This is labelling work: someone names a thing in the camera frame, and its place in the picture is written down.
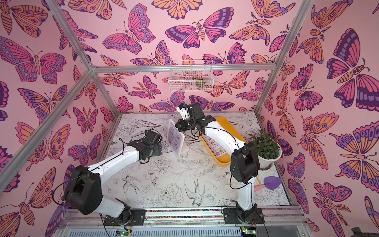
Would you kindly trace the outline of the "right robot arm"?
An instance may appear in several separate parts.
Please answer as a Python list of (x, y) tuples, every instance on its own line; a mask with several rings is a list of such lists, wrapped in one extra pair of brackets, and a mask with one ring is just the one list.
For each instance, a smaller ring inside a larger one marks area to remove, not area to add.
[(218, 143), (230, 155), (231, 179), (238, 182), (238, 186), (230, 186), (238, 191), (236, 213), (240, 221), (264, 223), (263, 214), (258, 211), (255, 202), (255, 182), (260, 170), (258, 152), (253, 143), (244, 142), (226, 130), (216, 118), (205, 115), (199, 103), (181, 103), (177, 109), (180, 113), (175, 127), (179, 132), (187, 130), (199, 132)]

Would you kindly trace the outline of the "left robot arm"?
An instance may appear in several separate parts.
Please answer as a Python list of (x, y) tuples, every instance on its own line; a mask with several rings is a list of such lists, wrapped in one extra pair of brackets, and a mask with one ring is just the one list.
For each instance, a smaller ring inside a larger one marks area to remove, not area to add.
[(121, 151), (88, 167), (77, 166), (66, 182), (64, 200), (83, 215), (98, 213), (112, 218), (119, 225), (131, 222), (130, 206), (117, 198), (110, 198), (102, 191), (104, 183), (127, 166), (139, 162), (144, 165), (150, 157), (162, 155), (162, 136), (146, 130), (144, 137), (122, 142)]

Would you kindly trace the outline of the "Dim Sum Inn menu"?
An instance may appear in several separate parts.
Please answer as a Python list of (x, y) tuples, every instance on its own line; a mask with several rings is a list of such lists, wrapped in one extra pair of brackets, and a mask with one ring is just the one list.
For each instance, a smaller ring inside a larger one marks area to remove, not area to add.
[(202, 135), (202, 139), (208, 146), (208, 148), (211, 150), (212, 154), (215, 156), (216, 159), (227, 154), (227, 151), (211, 137), (207, 135)]

